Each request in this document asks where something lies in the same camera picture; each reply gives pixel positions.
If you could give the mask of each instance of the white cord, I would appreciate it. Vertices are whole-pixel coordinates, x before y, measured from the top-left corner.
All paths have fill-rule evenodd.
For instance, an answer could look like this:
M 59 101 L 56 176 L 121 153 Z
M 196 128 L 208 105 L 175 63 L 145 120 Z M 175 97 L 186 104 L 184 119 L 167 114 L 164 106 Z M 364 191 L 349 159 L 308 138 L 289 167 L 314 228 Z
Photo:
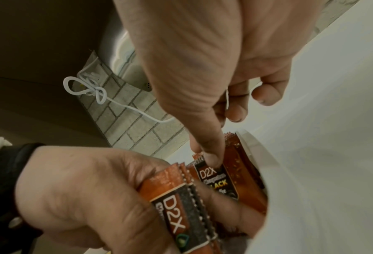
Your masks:
M 149 119 L 151 119 L 151 120 L 153 120 L 154 122 L 157 122 L 157 123 L 168 123 L 168 122 L 171 122 L 172 120 L 175 119 L 174 117 L 171 117 L 170 119 L 167 119 L 167 120 L 158 120 L 158 119 L 155 119 L 152 116 L 147 115 L 145 112 L 138 110 L 137 108 L 134 108 L 134 107 L 131 107 L 131 106 L 128 106 L 128 105 L 120 104 L 120 103 L 114 101 L 113 99 L 107 97 L 107 91 L 104 88 L 100 87 L 98 82 L 95 80 L 95 79 L 98 79 L 98 74 L 96 74 L 94 72 L 92 72 L 91 74 L 85 72 L 90 66 L 92 66 L 97 61 L 97 59 L 98 59 L 98 57 L 93 62 L 91 62 L 91 64 L 89 64 L 88 66 L 84 67 L 81 71 L 79 71 L 77 73 L 77 77 L 66 77 L 64 79 L 64 88 L 68 93 L 70 93 L 71 95 L 86 94 L 86 95 L 90 95 L 90 96 L 95 96 L 95 100 L 100 105 L 104 104 L 106 102 L 106 100 L 109 100 L 109 101 L 111 101 L 111 102 L 113 102 L 117 105 L 128 108 L 130 110 L 134 110 L 134 111 L 138 112 L 139 114 L 142 114 L 145 117 L 147 117 L 147 118 L 149 118 Z M 74 80 L 74 81 L 79 82 L 80 84 L 83 84 L 85 87 L 87 87 L 87 89 L 85 89 L 83 91 L 80 91 L 80 92 L 72 91 L 69 88 L 69 81 L 71 81 L 71 80 Z

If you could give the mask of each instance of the brick pattern surface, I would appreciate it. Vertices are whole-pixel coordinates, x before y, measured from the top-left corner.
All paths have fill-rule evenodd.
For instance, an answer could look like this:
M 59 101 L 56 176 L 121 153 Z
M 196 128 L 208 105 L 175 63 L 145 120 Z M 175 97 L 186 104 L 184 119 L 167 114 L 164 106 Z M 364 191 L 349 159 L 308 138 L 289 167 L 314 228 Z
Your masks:
M 358 0 L 326 0 L 309 40 L 315 38 L 357 2 Z M 156 119 L 171 117 L 160 107 L 153 93 L 126 84 L 112 73 L 109 75 L 110 78 L 104 84 L 108 97 L 121 104 L 135 107 Z M 260 79 L 251 80 L 249 88 L 254 88 L 259 82 Z M 74 90 L 81 88 L 79 84 L 74 85 Z M 114 103 L 106 102 L 99 105 L 94 96 L 81 95 L 78 98 L 114 148 L 166 159 L 189 139 L 188 132 L 177 120 L 156 123 Z

